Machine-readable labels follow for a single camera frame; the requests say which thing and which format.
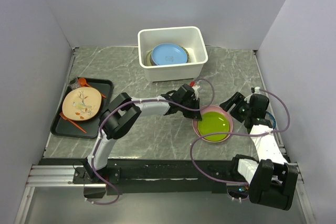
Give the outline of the blue plate with bamboo mat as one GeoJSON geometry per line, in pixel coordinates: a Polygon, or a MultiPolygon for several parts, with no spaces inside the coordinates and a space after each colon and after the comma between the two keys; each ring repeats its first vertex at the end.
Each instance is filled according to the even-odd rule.
{"type": "Polygon", "coordinates": [[[153,48],[152,59],[156,66],[176,65],[186,63],[187,55],[181,46],[163,43],[153,48]]]}

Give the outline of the dark plate with deer motif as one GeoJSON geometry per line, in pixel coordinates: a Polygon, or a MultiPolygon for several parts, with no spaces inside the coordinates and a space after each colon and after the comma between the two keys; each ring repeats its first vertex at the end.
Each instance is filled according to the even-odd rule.
{"type": "Polygon", "coordinates": [[[156,65],[155,62],[154,62],[153,59],[152,59],[152,50],[149,52],[149,62],[150,62],[150,64],[151,64],[152,66],[155,66],[155,65],[156,65]]]}

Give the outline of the cream plate with branch motif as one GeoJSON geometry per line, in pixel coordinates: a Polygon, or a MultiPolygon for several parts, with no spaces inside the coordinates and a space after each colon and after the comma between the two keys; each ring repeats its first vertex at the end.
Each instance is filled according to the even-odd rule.
{"type": "Polygon", "coordinates": [[[151,53],[152,53],[152,51],[150,50],[150,51],[146,54],[145,64],[146,64],[147,66],[152,66],[152,62],[151,62],[151,53]]]}

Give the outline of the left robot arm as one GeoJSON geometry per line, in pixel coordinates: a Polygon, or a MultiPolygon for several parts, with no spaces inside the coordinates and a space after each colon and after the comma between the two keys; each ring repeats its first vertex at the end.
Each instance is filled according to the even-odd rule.
{"type": "Polygon", "coordinates": [[[93,183],[103,179],[116,140],[124,137],[140,117],[180,111],[185,118],[200,121],[198,89],[194,84],[184,84],[178,90],[147,99],[133,98],[125,92],[119,94],[100,117],[97,140],[83,165],[85,176],[93,183]]]}

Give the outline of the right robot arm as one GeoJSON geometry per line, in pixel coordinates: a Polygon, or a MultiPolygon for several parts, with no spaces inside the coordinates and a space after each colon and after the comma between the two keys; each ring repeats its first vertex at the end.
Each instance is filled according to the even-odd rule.
{"type": "Polygon", "coordinates": [[[258,158],[236,155],[230,170],[231,178],[249,184],[249,199],[254,204],[289,210],[298,178],[297,169],[281,153],[273,134],[273,123],[266,117],[267,96],[257,90],[247,97],[236,92],[220,107],[244,124],[258,158]]]}

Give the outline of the white plastic bin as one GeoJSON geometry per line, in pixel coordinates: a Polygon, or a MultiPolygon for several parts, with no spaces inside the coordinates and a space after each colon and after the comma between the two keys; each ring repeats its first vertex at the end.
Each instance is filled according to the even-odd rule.
{"type": "Polygon", "coordinates": [[[149,82],[196,78],[208,62],[208,54],[200,29],[196,26],[143,29],[138,32],[139,64],[149,82]],[[163,43],[173,43],[186,48],[190,63],[147,66],[146,54],[163,43]]]}

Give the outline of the pink plate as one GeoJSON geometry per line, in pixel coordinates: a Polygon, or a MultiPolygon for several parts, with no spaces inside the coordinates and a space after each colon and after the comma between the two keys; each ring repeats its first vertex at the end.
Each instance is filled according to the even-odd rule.
{"type": "MultiPolygon", "coordinates": [[[[219,106],[217,106],[217,105],[210,105],[209,107],[207,107],[207,108],[205,108],[205,109],[203,109],[203,110],[201,111],[201,115],[203,115],[203,114],[206,113],[206,112],[210,112],[210,111],[215,111],[215,112],[221,113],[221,114],[223,114],[224,116],[226,116],[227,119],[229,119],[229,121],[230,121],[230,131],[229,131],[229,132],[232,132],[232,131],[233,131],[233,126],[234,126],[234,124],[233,124],[233,119],[232,119],[232,117],[229,115],[229,113],[227,113],[226,111],[224,111],[221,107],[219,107],[219,106]]],[[[201,135],[198,133],[198,130],[197,130],[197,128],[196,128],[196,124],[197,124],[197,122],[198,122],[197,120],[193,120],[193,121],[192,121],[193,130],[194,130],[194,132],[197,134],[197,136],[201,136],[201,135]]]]}

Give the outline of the green plate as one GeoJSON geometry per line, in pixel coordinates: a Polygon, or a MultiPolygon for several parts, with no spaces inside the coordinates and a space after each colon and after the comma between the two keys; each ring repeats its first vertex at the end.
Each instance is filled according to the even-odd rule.
{"type": "Polygon", "coordinates": [[[202,115],[202,120],[197,122],[196,128],[200,135],[215,132],[229,132],[230,121],[223,114],[210,111],[202,115]]]}

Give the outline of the blue white patterned bowl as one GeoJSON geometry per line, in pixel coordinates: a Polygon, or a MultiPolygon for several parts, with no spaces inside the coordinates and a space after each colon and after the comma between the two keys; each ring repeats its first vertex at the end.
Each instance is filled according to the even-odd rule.
{"type": "Polygon", "coordinates": [[[275,117],[268,111],[265,114],[266,125],[271,127],[273,130],[276,128],[276,119],[275,117]]]}

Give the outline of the beige plate with bird motif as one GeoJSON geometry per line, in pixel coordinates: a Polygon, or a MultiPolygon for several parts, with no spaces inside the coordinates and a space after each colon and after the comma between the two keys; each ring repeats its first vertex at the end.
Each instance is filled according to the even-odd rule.
{"type": "Polygon", "coordinates": [[[63,115],[73,121],[87,121],[95,117],[102,105],[101,93],[90,87],[70,91],[62,102],[63,115]]]}

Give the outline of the orange measuring scoop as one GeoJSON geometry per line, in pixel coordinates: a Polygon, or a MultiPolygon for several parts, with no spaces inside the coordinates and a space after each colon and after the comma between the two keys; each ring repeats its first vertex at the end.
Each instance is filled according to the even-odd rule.
{"type": "Polygon", "coordinates": [[[79,82],[81,87],[90,87],[91,88],[91,85],[89,85],[87,83],[85,78],[82,78],[82,77],[78,78],[78,82],[79,82]]]}

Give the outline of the clear glass cup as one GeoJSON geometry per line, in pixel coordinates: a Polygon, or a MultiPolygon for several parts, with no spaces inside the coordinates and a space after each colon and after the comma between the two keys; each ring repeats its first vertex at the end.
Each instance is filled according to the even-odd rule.
{"type": "Polygon", "coordinates": [[[72,90],[81,87],[78,78],[73,78],[73,79],[69,82],[68,86],[69,86],[72,90]]]}

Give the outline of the orange plastic fork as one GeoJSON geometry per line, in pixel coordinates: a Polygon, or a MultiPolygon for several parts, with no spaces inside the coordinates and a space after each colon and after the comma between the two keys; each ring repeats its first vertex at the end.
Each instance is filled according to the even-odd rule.
{"type": "Polygon", "coordinates": [[[71,119],[68,119],[67,117],[62,117],[62,118],[63,118],[63,120],[70,122],[72,125],[74,125],[75,127],[77,127],[79,130],[81,130],[82,132],[84,132],[85,134],[87,134],[87,132],[81,126],[79,126],[77,123],[75,123],[71,119]]]}

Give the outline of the black plastic tray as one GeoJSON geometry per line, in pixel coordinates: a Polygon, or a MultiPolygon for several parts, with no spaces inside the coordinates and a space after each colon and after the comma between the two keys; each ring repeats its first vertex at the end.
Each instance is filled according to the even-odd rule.
{"type": "Polygon", "coordinates": [[[70,87],[67,87],[65,90],[65,94],[63,95],[61,104],[56,112],[55,118],[50,127],[50,131],[53,135],[80,137],[80,138],[96,138],[97,137],[100,115],[101,115],[101,112],[104,106],[107,104],[107,102],[111,98],[111,95],[113,92],[113,83],[110,80],[92,79],[92,78],[87,78],[86,81],[89,85],[91,85],[92,88],[97,89],[101,93],[101,96],[102,96],[102,105],[100,107],[98,114],[95,117],[87,121],[74,121],[79,126],[81,126],[87,132],[87,134],[79,130],[77,127],[72,125],[70,122],[63,120],[63,118],[59,115],[59,113],[62,112],[62,102],[65,96],[70,91],[72,91],[70,87]]]}

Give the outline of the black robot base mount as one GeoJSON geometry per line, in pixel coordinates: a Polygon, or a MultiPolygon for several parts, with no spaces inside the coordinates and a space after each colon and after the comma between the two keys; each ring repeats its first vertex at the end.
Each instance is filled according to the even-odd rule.
{"type": "Polygon", "coordinates": [[[84,185],[84,195],[89,198],[207,191],[246,200],[248,186],[234,168],[233,161],[199,160],[193,164],[190,160],[110,159],[98,173],[115,186],[111,188],[83,161],[75,168],[73,183],[84,185]]]}

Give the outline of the aluminium frame rail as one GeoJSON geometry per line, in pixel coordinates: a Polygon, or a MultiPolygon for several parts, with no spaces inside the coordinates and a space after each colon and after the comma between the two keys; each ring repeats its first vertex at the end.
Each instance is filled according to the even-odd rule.
{"type": "Polygon", "coordinates": [[[75,168],[72,165],[33,165],[30,169],[26,187],[82,187],[74,184],[75,168]]]}

